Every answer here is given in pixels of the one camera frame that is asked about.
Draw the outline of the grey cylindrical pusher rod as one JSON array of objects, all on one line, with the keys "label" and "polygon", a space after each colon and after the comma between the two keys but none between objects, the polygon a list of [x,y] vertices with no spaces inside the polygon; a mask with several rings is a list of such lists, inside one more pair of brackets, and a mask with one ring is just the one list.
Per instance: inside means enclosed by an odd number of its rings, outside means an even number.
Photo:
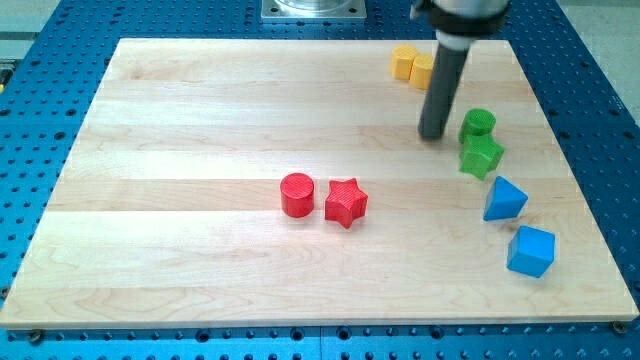
[{"label": "grey cylindrical pusher rod", "polygon": [[440,139],[455,100],[473,38],[436,31],[438,47],[418,132],[424,140]]}]

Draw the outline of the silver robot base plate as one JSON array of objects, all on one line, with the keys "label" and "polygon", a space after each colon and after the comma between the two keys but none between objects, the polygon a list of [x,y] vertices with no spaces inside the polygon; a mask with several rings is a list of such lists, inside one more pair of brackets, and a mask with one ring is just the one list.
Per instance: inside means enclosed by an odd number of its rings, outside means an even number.
[{"label": "silver robot base plate", "polygon": [[261,18],[290,19],[364,19],[364,0],[262,0]]}]

